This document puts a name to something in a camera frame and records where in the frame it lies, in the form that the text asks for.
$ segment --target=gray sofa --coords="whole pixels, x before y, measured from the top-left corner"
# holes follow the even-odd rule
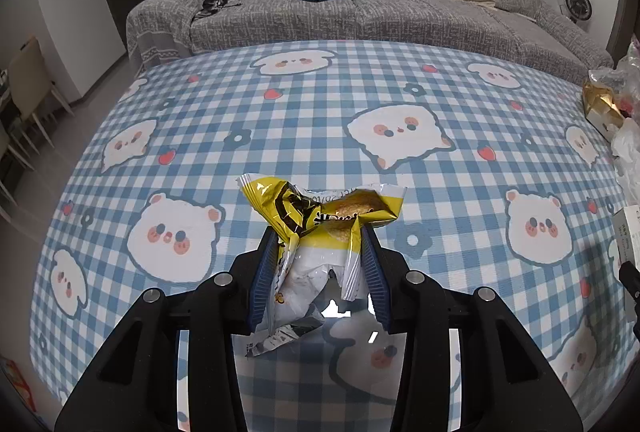
[[[609,54],[542,0],[242,0],[193,20],[202,0],[146,0],[127,18],[139,72],[178,58],[283,40],[392,40],[452,47],[521,63],[581,84]],[[533,18],[535,22],[522,17]]]

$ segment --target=blue checkered tablecloth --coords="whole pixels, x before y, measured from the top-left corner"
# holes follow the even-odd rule
[[[157,66],[102,123],[60,199],[34,285],[33,365],[65,401],[143,290],[191,289],[255,249],[266,223],[239,190],[241,174],[311,190],[395,183],[408,190],[399,220],[377,230],[382,244],[446,288],[493,287],[593,419],[636,346],[614,277],[610,215],[623,195],[579,96],[524,66],[388,42],[286,42]],[[413,143],[396,144],[405,136]],[[196,221],[187,233],[181,217]],[[128,240],[138,226],[136,247]],[[194,250],[190,270],[180,257]],[[180,270],[169,277],[150,256]],[[388,430],[401,365],[393,354],[404,346],[383,333],[369,344],[376,325],[354,310],[256,358],[238,338],[250,429]],[[184,333],[183,426],[187,343]],[[459,381],[452,376],[452,428]]]

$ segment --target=beige chair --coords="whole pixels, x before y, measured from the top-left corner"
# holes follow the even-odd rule
[[[36,115],[36,109],[50,92],[69,114],[74,115],[74,113],[63,95],[60,94],[60,91],[51,82],[44,58],[40,52],[40,44],[36,38],[30,38],[29,41],[20,48],[20,52],[14,57],[11,63],[9,63],[7,74],[9,77],[11,97],[14,100],[15,106],[20,111],[20,120],[23,123],[27,120],[33,120],[47,142],[55,148],[49,134],[47,134]],[[36,153],[39,153],[36,146],[27,134],[25,134],[22,126],[19,127],[19,130],[31,148],[33,148]]]
[[[4,127],[0,125],[0,159],[4,157],[4,154],[7,152],[7,150],[9,150],[9,152],[12,155],[14,155],[14,157],[18,160],[18,162],[22,166],[24,166],[25,168],[28,168],[29,170],[33,170],[33,167],[31,166],[29,161],[27,161],[24,157],[22,157],[20,155],[20,152],[16,151],[15,148],[11,146],[11,144],[9,143],[9,135],[4,130]],[[14,205],[18,206],[18,203],[15,202],[14,197],[11,195],[11,193],[9,193],[9,190],[6,189],[6,186],[2,183],[2,181],[0,181],[0,190],[2,190],[4,195],[6,195],[7,198],[12,203],[14,203]]]

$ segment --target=floor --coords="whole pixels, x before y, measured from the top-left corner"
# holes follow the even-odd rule
[[[59,124],[29,160],[35,171],[25,171],[15,189],[18,208],[0,195],[0,205],[13,227],[0,218],[0,354],[14,360],[31,388],[38,413],[53,430],[61,404],[40,381],[29,358],[31,294],[40,250],[49,221],[76,163],[100,123],[131,84],[132,71],[124,58],[102,78],[80,104],[75,117],[56,113]]]

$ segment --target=white box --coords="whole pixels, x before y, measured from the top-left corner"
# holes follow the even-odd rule
[[[623,262],[631,262],[638,267],[640,258],[640,206],[625,206],[613,216],[613,227],[616,231],[616,242],[620,253],[620,264],[614,265],[616,278],[620,281],[620,265]],[[636,322],[636,301],[625,289],[625,313],[626,319]]]

